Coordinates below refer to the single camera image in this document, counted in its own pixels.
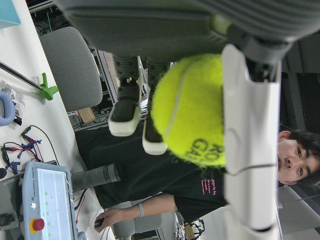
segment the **yellow tennis ball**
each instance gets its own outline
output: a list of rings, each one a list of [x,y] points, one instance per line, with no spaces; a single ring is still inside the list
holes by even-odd
[[[156,86],[151,117],[177,157],[200,167],[225,166],[221,55],[176,63]]]

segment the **wristband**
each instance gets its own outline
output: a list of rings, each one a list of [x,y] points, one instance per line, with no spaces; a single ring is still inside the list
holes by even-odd
[[[142,207],[141,202],[138,202],[137,205],[139,206],[140,209],[140,218],[144,216],[144,208]]]

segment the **black hair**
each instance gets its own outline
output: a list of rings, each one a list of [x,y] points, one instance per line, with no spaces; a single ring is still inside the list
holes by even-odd
[[[320,161],[320,134],[306,130],[290,130],[291,134],[288,139],[296,140],[302,147],[310,151]],[[313,187],[320,183],[320,169],[311,176],[305,177],[298,181],[299,184]]]

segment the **green clamp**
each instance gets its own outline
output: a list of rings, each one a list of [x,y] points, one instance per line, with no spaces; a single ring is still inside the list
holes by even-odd
[[[48,87],[47,75],[46,73],[42,73],[43,83],[40,84],[42,90],[39,91],[39,94],[43,96],[47,100],[54,99],[54,94],[59,91],[57,86]]]

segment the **man's arm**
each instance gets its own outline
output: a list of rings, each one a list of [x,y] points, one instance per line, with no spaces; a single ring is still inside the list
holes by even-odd
[[[143,215],[151,216],[171,212],[177,209],[175,197],[167,193],[161,193],[144,200],[142,203]],[[130,220],[140,217],[140,209],[138,205],[132,207],[117,209],[112,208],[97,216],[96,220],[103,219],[100,227],[95,228],[97,232],[101,232],[104,228],[111,226],[123,220]]]

